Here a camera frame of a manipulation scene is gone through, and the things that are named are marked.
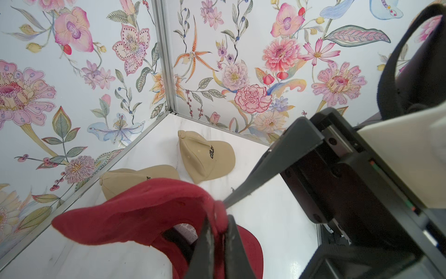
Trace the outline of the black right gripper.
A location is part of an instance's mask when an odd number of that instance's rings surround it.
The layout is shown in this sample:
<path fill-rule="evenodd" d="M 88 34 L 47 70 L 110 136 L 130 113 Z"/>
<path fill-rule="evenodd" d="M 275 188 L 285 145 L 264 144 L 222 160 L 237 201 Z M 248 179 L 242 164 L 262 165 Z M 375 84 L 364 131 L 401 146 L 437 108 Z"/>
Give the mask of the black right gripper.
<path fill-rule="evenodd" d="M 304 279 L 443 279 L 446 225 L 334 109 L 300 117 L 226 208 L 281 174 L 307 217 L 332 230 Z"/>

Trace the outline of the tan cap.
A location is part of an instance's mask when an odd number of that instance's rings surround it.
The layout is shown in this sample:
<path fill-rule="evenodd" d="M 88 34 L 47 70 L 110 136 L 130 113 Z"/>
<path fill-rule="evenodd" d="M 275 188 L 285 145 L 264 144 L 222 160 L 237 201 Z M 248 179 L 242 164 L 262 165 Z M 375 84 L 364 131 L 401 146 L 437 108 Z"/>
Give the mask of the tan cap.
<path fill-rule="evenodd" d="M 152 166 L 141 170 L 117 169 L 102 174 L 99 184 L 108 201 L 146 180 L 158 178 L 179 180 L 180 175 L 170 165 Z"/>
<path fill-rule="evenodd" d="M 178 131 L 181 158 L 195 184 L 222 178 L 236 164 L 233 147 L 224 141 L 208 141 L 194 131 Z"/>

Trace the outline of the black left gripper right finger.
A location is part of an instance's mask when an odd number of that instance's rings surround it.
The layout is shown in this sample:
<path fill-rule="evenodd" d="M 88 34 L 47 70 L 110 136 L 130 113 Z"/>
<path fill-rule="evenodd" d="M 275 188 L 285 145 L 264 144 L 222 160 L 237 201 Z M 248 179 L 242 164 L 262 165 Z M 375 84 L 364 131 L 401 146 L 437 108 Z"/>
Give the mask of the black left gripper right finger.
<path fill-rule="evenodd" d="M 252 268 L 252 246 L 254 237 L 245 228 L 236 224 L 235 218 L 228 215 L 228 227 L 224 239 L 224 270 L 226 279 L 256 279 Z"/>

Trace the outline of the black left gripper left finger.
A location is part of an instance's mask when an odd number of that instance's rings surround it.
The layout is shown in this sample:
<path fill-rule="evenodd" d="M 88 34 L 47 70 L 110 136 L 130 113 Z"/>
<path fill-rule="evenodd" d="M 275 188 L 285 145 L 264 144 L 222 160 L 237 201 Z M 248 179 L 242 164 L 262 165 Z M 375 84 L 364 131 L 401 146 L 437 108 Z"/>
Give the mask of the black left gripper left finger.
<path fill-rule="evenodd" d="M 205 218 L 202 231 L 197 239 L 192 259 L 184 279 L 214 278 L 214 236 L 208 218 Z"/>

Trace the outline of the red Colorado cap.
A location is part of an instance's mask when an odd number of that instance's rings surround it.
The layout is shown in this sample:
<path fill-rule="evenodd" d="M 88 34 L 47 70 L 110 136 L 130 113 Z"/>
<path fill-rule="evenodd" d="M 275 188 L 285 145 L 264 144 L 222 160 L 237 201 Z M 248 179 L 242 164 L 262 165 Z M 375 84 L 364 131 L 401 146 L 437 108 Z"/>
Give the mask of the red Colorado cap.
<path fill-rule="evenodd" d="M 251 268 L 258 279 L 263 278 L 264 257 L 258 239 L 245 228 L 238 226 L 243 247 Z M 196 230 L 190 224 L 178 224 L 157 237 L 152 246 L 168 257 L 172 264 L 173 279 L 183 279 L 198 239 Z"/>

